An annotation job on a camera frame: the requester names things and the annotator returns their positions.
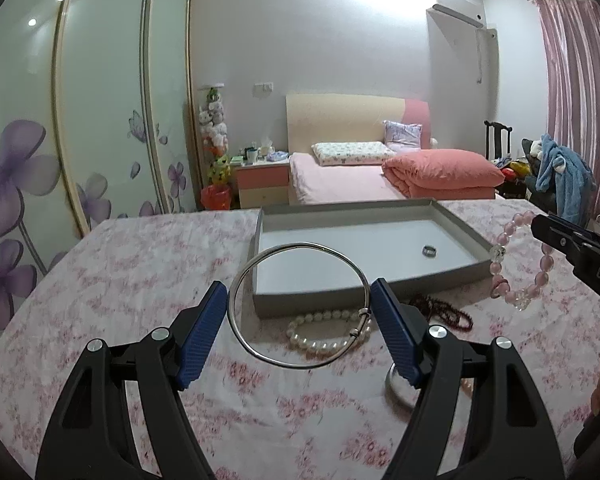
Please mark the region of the wide silver cuff bangle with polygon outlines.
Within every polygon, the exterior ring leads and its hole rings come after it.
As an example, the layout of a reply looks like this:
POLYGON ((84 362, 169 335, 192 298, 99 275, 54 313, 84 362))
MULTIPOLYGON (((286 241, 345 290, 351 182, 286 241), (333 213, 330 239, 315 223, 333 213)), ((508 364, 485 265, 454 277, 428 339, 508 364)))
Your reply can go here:
POLYGON ((386 374, 385 389, 393 403, 409 413, 414 411, 419 391, 398 373, 394 363, 391 364, 386 374))

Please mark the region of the thin silver bangle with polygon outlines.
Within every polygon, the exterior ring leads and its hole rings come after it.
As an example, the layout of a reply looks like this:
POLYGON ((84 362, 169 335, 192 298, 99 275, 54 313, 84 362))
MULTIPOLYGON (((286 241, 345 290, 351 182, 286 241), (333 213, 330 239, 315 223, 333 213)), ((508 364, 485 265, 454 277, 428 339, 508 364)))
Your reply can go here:
MULTIPOLYGON (((275 300, 279 300, 288 302, 289 307, 287 307, 287 310, 291 313, 308 313, 310 308, 304 306, 302 302, 306 302, 314 310, 317 310, 319 307, 325 309, 331 304, 334 304, 336 307, 339 307, 340 304, 353 304, 353 293, 353 289, 334 289, 323 290, 322 292, 293 292, 289 295, 278 296, 264 295, 265 310, 272 311, 273 302, 275 300)), ((367 278, 363 271, 351 259, 349 259, 346 255, 343 255, 341 252, 337 252, 335 249, 312 242, 295 242, 290 244, 277 245, 262 250, 262 252, 258 252, 257 255, 254 255, 247 263, 245 263, 240 268, 236 275, 236 278, 234 278, 232 284, 230 284, 230 290, 228 291, 227 319, 230 323, 230 329, 232 330, 234 336, 237 338, 238 342, 242 345, 242 348, 244 348, 250 354, 250 356, 253 356, 254 358, 262 362, 277 367, 286 368, 287 370, 313 370, 314 368, 323 367, 332 362, 337 361, 347 352, 354 349, 358 342, 366 335, 366 326, 371 316, 372 314, 370 313, 370 283, 367 281, 367 278), (269 356, 265 356, 264 354, 260 353, 255 348, 252 348, 250 346, 250 343, 247 341, 247 339, 244 336, 242 336, 242 332, 240 331, 236 320, 235 304, 238 290, 242 287, 242 281, 254 268, 256 268, 264 260, 273 257, 274 255, 281 254, 282 252, 290 252, 291 250, 295 249, 317 250, 318 252, 322 252, 323 254, 330 255, 334 258, 339 259, 356 274, 358 280, 361 282, 362 291, 364 294, 363 305, 362 307, 360 307, 360 310, 358 310, 358 326, 356 326, 353 330, 350 331, 348 341, 345 344, 340 344, 338 346, 338 349, 335 352, 332 352, 326 359, 324 359, 324 361, 315 364, 288 363, 270 358, 269 356)))

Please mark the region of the blue bathrobe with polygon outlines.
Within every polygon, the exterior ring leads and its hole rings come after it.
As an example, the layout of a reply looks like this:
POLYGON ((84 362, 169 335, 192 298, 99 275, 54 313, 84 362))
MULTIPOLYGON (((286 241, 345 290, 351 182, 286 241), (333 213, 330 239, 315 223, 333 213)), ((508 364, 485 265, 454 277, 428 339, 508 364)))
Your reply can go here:
POLYGON ((553 180, 558 217, 584 228, 597 191, 591 168, 578 153, 556 143, 548 134, 542 135, 541 145, 541 167, 536 178, 536 189, 547 191, 550 180, 553 180))

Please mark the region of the folded salmon duvet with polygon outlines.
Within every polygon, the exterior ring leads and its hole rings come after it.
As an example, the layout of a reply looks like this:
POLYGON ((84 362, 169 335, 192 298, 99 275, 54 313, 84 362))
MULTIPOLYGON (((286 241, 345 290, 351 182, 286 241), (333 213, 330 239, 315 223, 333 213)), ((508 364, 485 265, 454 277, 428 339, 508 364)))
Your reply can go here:
POLYGON ((407 198, 493 200, 504 182, 501 170, 482 155, 442 148, 403 153, 381 165, 384 177, 407 198))

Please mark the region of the pink striped curtain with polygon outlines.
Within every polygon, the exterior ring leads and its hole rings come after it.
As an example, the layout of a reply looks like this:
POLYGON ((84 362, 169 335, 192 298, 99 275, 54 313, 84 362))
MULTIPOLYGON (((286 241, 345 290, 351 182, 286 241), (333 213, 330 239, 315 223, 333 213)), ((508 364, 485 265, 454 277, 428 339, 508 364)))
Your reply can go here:
POLYGON ((600 210, 600 5, 531 0, 539 12, 547 66, 547 133, 593 171, 600 210))

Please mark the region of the lilac patterned pillow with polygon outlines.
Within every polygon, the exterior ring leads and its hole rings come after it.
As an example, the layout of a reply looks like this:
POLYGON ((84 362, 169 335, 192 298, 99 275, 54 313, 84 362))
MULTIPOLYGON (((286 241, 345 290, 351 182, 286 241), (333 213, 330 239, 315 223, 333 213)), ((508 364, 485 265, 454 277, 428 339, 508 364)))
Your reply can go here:
POLYGON ((422 148, 422 125, 402 124, 384 120, 385 144, 396 153, 419 151, 422 148))

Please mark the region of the grey cardboard tray box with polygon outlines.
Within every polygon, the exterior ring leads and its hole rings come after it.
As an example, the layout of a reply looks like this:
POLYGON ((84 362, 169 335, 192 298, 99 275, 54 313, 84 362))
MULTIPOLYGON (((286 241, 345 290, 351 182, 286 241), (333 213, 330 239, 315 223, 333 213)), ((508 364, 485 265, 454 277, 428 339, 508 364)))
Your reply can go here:
MULTIPOLYGON (((491 243, 436 200, 268 206, 260 211, 254 252, 283 244, 312 242, 351 259, 367 281, 384 278, 401 299, 485 280, 491 243)), ((274 255, 251 273, 253 305, 259 318, 284 318, 287 301, 265 310, 264 295, 353 289, 353 304, 331 304, 308 313, 358 307, 363 291, 342 261, 312 249, 274 255)))

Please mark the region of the white floral pillow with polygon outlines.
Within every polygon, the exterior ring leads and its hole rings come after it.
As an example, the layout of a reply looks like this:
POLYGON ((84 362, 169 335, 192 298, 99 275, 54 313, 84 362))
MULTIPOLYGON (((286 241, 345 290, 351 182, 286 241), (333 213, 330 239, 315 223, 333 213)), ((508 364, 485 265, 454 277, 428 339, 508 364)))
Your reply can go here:
POLYGON ((320 142, 312 145, 312 151, 321 166, 379 166, 396 156, 379 141, 320 142))

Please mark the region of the red waste bin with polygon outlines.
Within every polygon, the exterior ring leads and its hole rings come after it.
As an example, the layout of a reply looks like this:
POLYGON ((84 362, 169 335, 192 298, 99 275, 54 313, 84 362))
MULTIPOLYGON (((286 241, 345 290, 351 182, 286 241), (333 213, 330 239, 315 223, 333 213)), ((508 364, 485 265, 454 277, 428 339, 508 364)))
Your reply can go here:
POLYGON ((205 210, 230 210, 232 188, 227 184, 208 185, 201 191, 201 203, 205 210))

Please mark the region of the white air conditioner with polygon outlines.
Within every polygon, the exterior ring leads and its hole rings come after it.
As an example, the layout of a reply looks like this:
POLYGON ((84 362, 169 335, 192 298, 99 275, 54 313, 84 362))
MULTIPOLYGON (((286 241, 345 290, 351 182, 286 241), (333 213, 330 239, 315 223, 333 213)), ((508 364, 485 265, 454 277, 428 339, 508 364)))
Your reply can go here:
POLYGON ((454 20, 475 29, 487 29, 489 27, 482 3, 474 3, 469 0, 434 0, 428 11, 454 18, 454 20))

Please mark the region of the pink mattress sheet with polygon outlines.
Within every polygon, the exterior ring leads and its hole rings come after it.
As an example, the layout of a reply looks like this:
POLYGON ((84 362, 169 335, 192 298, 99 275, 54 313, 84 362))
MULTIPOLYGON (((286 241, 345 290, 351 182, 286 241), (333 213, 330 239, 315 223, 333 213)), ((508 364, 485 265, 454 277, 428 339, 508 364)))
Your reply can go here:
POLYGON ((381 166, 320 166, 312 154, 294 153, 289 163, 289 203, 319 205, 404 200, 381 166))

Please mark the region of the beige pink headboard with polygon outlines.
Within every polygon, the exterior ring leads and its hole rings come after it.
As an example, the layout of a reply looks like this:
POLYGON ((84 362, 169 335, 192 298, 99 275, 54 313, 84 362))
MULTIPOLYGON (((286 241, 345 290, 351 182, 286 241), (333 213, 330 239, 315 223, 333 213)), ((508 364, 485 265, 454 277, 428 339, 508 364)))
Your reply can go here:
POLYGON ((382 141, 384 120, 421 125, 420 144, 430 148, 430 113, 425 101, 335 93, 286 96, 291 153, 309 153, 318 142, 382 141))

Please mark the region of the pink bedside table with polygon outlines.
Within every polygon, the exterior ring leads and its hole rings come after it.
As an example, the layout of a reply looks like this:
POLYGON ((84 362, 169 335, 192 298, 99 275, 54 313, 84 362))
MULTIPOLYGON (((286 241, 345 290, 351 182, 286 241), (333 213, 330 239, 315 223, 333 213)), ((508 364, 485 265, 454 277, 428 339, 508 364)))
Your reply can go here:
POLYGON ((289 203, 289 162, 258 162, 235 169, 240 208, 289 203))

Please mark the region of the white mug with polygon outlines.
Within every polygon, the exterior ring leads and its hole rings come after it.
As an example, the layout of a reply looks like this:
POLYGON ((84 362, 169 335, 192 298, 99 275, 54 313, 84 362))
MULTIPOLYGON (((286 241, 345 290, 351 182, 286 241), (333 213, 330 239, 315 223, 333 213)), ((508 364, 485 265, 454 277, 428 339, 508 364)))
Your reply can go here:
POLYGON ((256 148, 246 148, 244 156, 246 164, 253 165, 258 159, 258 150, 256 148))

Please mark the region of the floral sliding wardrobe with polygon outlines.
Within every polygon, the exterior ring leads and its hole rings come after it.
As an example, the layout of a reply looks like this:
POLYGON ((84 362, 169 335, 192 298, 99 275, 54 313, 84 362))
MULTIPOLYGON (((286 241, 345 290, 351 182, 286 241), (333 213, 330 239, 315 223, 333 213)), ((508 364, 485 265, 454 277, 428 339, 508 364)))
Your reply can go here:
POLYGON ((0 336, 109 219, 191 212, 192 0, 0 0, 0 336))

